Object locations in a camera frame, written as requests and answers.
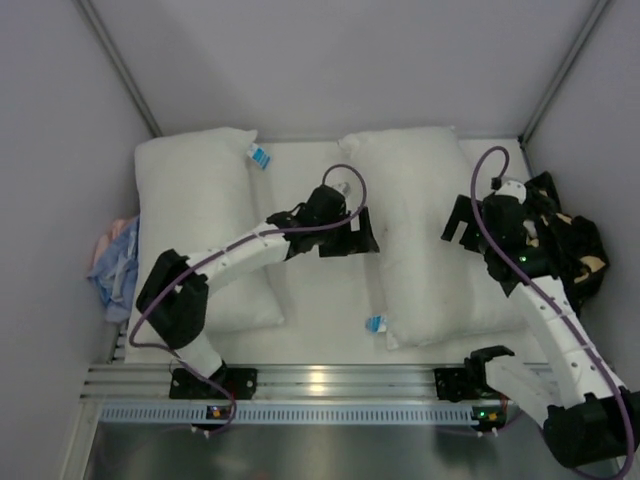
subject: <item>mattress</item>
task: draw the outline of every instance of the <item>mattress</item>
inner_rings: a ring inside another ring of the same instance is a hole
[[[511,154],[507,175],[526,179],[527,168],[515,139],[461,140],[469,162],[500,144]],[[262,145],[273,161],[267,170],[251,169],[253,201],[260,218],[289,210],[305,201],[331,165],[344,162],[336,142],[271,143]],[[479,195],[489,192],[489,180],[501,162],[487,162]],[[330,183],[341,181],[332,174]],[[211,341],[231,364],[442,364],[459,363],[471,351],[505,345],[525,362],[546,359],[528,329],[467,336],[428,347],[388,351],[383,334],[365,330],[365,320],[384,310],[375,257],[354,255],[321,259],[317,252],[267,267],[267,275],[284,312],[280,327],[218,334]],[[151,349],[129,351],[126,363],[166,363],[166,354]]]

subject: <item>crumpled fabric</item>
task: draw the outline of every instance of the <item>crumpled fabric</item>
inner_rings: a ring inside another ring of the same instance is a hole
[[[560,277],[571,308],[580,316],[585,301],[600,290],[610,265],[598,227],[582,216],[563,213],[549,172],[541,173],[525,185],[526,205],[540,246],[551,259],[551,274]]]
[[[98,241],[94,265],[87,275],[106,307],[108,322],[120,323],[131,315],[138,279],[139,225],[140,217],[116,220]]]

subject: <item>blue label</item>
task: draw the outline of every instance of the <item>blue label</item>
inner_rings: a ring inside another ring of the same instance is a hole
[[[372,333],[385,332],[387,330],[387,319],[384,315],[374,315],[367,318],[364,326]]]
[[[265,152],[262,147],[256,145],[255,143],[251,145],[251,148],[247,153],[249,154],[249,157],[251,157],[251,159],[256,162],[262,170],[265,170],[269,165],[269,162],[271,162],[271,156],[267,152]]]

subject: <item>white pillow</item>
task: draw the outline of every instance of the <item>white pillow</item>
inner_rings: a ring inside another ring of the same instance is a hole
[[[387,346],[427,345],[522,327],[482,256],[440,239],[471,167],[447,128],[347,135],[339,142],[364,176],[380,243]]]
[[[247,150],[256,131],[218,128],[164,137],[136,148],[140,194],[136,298],[158,255],[221,246],[257,225],[251,203]],[[140,318],[134,309],[129,329]],[[207,305],[208,333],[279,325],[280,306],[264,271],[243,275],[215,292]],[[157,341],[145,322],[136,337]]]

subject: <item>gray wall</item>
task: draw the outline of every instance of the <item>gray wall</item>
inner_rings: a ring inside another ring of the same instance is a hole
[[[103,334],[84,275],[147,133],[69,0],[3,1],[0,65],[0,478],[48,479]]]
[[[591,0],[93,0],[165,134],[519,134]]]
[[[622,378],[640,388],[640,2],[617,0],[529,148],[570,213],[600,227],[612,268],[584,321]]]

